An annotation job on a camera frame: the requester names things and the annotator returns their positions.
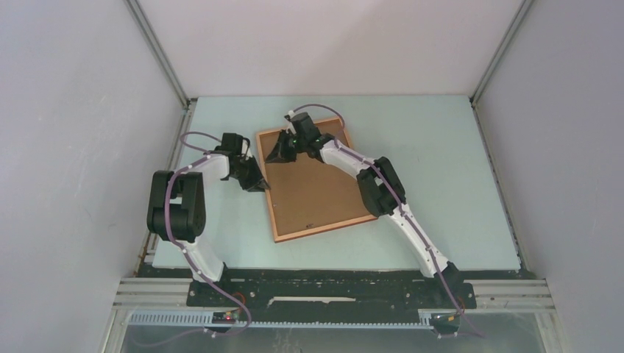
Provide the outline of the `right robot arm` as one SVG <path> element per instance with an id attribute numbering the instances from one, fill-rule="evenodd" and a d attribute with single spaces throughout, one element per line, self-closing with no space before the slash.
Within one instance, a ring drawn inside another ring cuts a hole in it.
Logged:
<path id="1" fill-rule="evenodd" d="M 288 125 L 279 131 L 275 147 L 265 158 L 268 163 L 293 163 L 299 154 L 331 165 L 353 177 L 365 208 L 377 218 L 388 218 L 411 246 L 419 269 L 433 282 L 428 298 L 437 307 L 447 307 L 458 296 L 464 277 L 457 266 L 434 245 L 408 205 L 405 188 L 391 161 L 368 158 L 330 133 L 322 133 L 307 112 L 290 111 Z"/>

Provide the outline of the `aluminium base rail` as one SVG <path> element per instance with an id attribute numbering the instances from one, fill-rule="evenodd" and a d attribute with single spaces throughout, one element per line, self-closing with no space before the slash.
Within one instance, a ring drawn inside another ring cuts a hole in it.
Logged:
<path id="1" fill-rule="evenodd" d="M 550 290 L 543 279 L 531 280 L 470 280 L 476 299 L 468 314 L 531 314 L 537 318 L 555 313 Z M 189 307 L 186 304 L 189 279 L 129 278 L 121 280 L 108 319 L 110 331 L 123 330 L 130 313 L 137 310 L 209 311 L 213 322 L 247 323 L 234 307 Z M 437 316 L 449 310 L 420 312 L 421 318 L 430 316 L 430 325 Z"/>

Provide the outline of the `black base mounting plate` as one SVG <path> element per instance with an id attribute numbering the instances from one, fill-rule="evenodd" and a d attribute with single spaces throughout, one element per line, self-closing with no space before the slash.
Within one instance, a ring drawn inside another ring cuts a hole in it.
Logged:
<path id="1" fill-rule="evenodd" d="M 244 304 L 255 324 L 417 324 L 425 310 L 476 307 L 473 286 L 460 275 L 448 285 L 418 270 L 227 269 L 215 287 L 192 281 L 186 304 Z"/>

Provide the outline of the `left corner aluminium post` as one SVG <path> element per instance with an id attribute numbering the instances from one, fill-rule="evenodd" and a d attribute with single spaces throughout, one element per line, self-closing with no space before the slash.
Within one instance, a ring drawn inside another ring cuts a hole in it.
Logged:
<path id="1" fill-rule="evenodd" d="M 176 74 L 162 44 L 160 43 L 157 33 L 150 23 L 143 6 L 137 0 L 124 0 L 124 3 L 138 26 L 138 29 L 142 34 L 150 52 L 154 56 L 160 70 L 164 74 L 166 81 L 173 90 L 174 95 L 177 97 L 177 100 L 181 103 L 184 109 L 188 109 L 191 99 L 182 87 L 182 83 Z"/>

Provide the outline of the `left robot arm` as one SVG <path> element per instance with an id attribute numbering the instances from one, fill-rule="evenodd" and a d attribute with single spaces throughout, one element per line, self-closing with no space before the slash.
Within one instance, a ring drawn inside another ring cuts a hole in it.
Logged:
<path id="1" fill-rule="evenodd" d="M 202 239 L 207 221 L 205 186 L 230 179 L 242 190 L 270 189 L 248 138 L 224 133 L 214 150 L 176 171 L 156 171 L 148 203 L 148 230 L 176 246 L 186 259 L 196 281 L 206 282 L 204 296 L 215 306 L 224 306 L 233 296 L 233 287 L 221 279 L 225 262 Z"/>

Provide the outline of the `right corner aluminium post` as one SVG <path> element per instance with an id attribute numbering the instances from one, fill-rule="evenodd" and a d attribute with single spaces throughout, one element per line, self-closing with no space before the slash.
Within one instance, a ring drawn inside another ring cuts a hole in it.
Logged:
<path id="1" fill-rule="evenodd" d="M 517 36 L 520 27 L 525 22 L 525 19 L 527 18 L 535 2 L 535 0 L 521 1 L 517 11 L 511 19 L 510 24 L 505 30 L 501 41 L 497 45 L 497 48 L 495 49 L 494 54 L 486 67 L 486 70 L 483 72 L 472 95 L 470 96 L 470 102 L 473 108 L 476 108 L 478 106 L 478 102 L 481 100 L 484 93 L 486 92 L 489 83 L 492 80 L 492 77 L 495 75 L 513 40 Z"/>

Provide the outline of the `corner aluminium post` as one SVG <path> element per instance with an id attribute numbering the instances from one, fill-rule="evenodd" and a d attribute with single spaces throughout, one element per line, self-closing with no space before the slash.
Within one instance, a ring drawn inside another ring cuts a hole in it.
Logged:
<path id="1" fill-rule="evenodd" d="M 154 56 L 160 70 L 164 74 L 166 81 L 173 90 L 174 95 L 177 97 L 177 100 L 181 103 L 184 109 L 188 109 L 191 99 L 182 87 L 182 83 L 176 74 L 162 44 L 160 43 L 157 33 L 150 23 L 143 6 L 137 0 L 124 0 L 124 3 L 138 26 L 138 29 L 142 34 L 150 52 Z"/>
<path id="2" fill-rule="evenodd" d="M 494 54 L 486 67 L 486 70 L 483 72 L 472 95 L 470 96 L 470 102 L 473 108 L 476 108 L 478 106 L 478 102 L 481 100 L 484 93 L 486 92 L 489 83 L 492 80 L 492 77 L 495 75 L 513 40 L 517 36 L 520 27 L 525 22 L 525 19 L 527 18 L 535 2 L 535 0 L 521 1 L 517 11 L 511 19 L 510 24 L 505 30 L 501 41 L 497 45 L 497 48 L 495 49 Z"/>

